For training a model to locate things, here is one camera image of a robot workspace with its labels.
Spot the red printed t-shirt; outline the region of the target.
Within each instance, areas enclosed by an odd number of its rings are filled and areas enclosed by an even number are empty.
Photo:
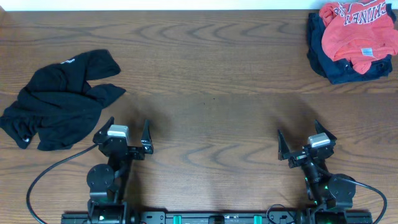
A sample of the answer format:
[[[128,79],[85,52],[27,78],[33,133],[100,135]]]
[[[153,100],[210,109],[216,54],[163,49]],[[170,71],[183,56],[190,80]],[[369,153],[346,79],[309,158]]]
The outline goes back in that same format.
[[[365,74],[372,63],[397,55],[397,30],[385,0],[329,2],[319,10],[325,25],[322,49],[332,61],[346,59]]]

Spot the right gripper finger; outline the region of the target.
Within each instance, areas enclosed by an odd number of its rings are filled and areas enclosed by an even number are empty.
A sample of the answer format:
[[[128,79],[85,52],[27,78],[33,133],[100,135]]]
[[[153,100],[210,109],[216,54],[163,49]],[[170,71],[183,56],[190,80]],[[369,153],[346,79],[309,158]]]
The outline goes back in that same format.
[[[286,143],[286,140],[282,134],[282,132],[278,129],[278,142],[279,142],[279,149],[278,149],[278,160],[283,161],[288,159],[290,156],[290,149]]]
[[[326,133],[326,135],[330,138],[331,143],[337,140],[336,136],[334,136],[329,130],[327,130],[317,119],[314,121],[315,131],[317,134]]]

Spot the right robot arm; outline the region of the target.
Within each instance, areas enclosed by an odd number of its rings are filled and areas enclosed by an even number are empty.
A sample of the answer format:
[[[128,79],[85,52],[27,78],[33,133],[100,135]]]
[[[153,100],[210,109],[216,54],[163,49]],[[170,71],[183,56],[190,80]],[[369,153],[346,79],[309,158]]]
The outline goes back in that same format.
[[[278,160],[288,160],[289,167],[303,170],[307,196],[315,203],[313,208],[298,212],[296,223],[348,223],[347,210],[353,207],[356,187],[353,178],[332,174],[326,159],[334,154],[336,136],[315,121],[316,135],[308,137],[300,151],[291,151],[284,135],[278,130]]]

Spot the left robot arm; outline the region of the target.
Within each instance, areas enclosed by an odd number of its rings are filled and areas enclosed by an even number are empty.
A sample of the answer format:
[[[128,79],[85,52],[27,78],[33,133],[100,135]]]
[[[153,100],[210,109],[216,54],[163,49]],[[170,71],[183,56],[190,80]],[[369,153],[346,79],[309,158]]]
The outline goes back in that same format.
[[[140,146],[129,145],[129,128],[114,124],[111,117],[93,137],[107,163],[90,169],[86,182],[90,188],[88,223],[140,223],[140,214],[124,200],[132,162],[154,153],[150,122],[144,121]]]

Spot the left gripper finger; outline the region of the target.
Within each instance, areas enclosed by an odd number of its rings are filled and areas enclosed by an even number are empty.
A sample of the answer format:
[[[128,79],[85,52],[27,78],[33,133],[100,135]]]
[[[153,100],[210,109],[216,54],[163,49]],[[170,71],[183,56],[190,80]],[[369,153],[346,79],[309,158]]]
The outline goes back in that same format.
[[[144,122],[141,143],[142,143],[142,147],[143,147],[145,154],[153,154],[154,153],[152,138],[150,136],[150,122],[148,119],[146,119]]]
[[[93,143],[103,144],[104,142],[106,142],[106,140],[108,139],[108,130],[113,124],[114,117],[112,116],[110,117],[110,119],[108,119],[106,124],[95,133],[95,135],[93,136]]]

